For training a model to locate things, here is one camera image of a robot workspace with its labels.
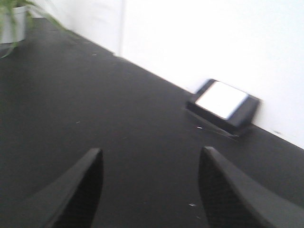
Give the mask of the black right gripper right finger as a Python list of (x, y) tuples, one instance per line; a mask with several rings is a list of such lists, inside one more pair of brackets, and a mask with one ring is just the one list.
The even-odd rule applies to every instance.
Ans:
[(201, 149), (198, 185), (211, 228), (302, 228), (304, 209), (263, 187), (210, 146)]

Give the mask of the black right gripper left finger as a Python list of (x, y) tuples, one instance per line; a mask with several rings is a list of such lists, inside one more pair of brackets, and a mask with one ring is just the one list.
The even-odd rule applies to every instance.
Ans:
[(0, 214), (2, 228), (89, 228), (103, 187), (103, 152), (90, 149), (64, 174)]

